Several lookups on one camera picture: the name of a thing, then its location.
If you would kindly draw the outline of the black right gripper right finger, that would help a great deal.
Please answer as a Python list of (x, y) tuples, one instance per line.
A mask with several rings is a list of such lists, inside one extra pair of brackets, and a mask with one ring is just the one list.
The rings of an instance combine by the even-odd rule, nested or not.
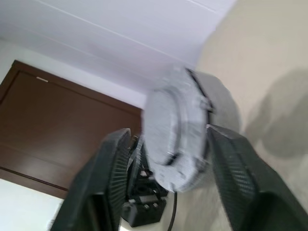
[(234, 231), (306, 231), (308, 214), (279, 174), (247, 138), (208, 125), (213, 171), (220, 199)]

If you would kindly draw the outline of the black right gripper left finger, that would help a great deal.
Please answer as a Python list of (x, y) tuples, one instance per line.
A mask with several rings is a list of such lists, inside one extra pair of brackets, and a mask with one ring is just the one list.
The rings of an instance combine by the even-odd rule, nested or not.
[(117, 231), (127, 189), (131, 132), (108, 134), (68, 190), (52, 231)]

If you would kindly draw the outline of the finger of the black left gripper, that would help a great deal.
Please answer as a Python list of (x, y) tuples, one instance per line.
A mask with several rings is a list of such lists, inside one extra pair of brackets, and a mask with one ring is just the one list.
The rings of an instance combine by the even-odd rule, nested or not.
[(129, 151), (129, 172), (139, 171), (144, 163), (143, 136), (134, 136), (133, 143)]

